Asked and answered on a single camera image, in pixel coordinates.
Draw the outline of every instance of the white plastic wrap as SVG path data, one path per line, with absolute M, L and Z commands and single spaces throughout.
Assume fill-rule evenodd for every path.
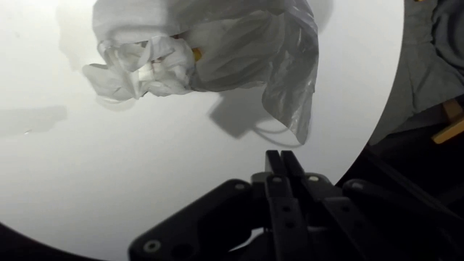
M 305 142 L 317 68 L 305 0 L 98 0 L 92 25 L 105 66 L 84 74 L 100 96 L 265 87 L 263 108 Z

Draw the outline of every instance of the white surface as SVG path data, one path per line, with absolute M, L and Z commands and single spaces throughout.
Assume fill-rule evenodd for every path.
M 294 148 L 307 171 L 337 180 L 390 93 L 403 0 L 310 3 L 320 71 L 308 142 L 294 148 L 290 132 L 266 134 L 279 147 L 252 131 L 282 129 L 258 92 L 95 100 L 79 74 L 98 61 L 92 0 L 1 0 L 0 221 L 75 254 L 124 260 L 134 237 L 185 203 L 262 171 L 265 150 Z

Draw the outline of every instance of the plastic bag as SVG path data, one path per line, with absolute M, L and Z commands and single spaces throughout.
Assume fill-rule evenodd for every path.
M 262 106 L 305 142 L 319 57 L 305 0 L 98 0 L 92 29 L 105 66 L 84 74 L 100 96 L 265 87 Z

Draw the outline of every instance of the transparent plastic bag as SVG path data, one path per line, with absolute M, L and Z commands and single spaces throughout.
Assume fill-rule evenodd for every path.
M 305 142 L 319 57 L 305 0 L 98 0 L 92 25 L 105 66 L 84 74 L 100 96 L 265 87 L 262 106 Z

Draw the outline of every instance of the white round table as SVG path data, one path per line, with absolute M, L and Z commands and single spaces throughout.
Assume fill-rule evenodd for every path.
M 101 260 L 126 260 L 134 237 L 221 182 L 249 180 L 266 150 L 292 150 L 307 171 L 336 182 L 379 119 L 403 34 L 403 0 L 310 0 L 320 66 L 298 148 L 258 90 L 95 99 L 79 73 L 100 61 L 91 5 L 1 3 L 0 221 Z

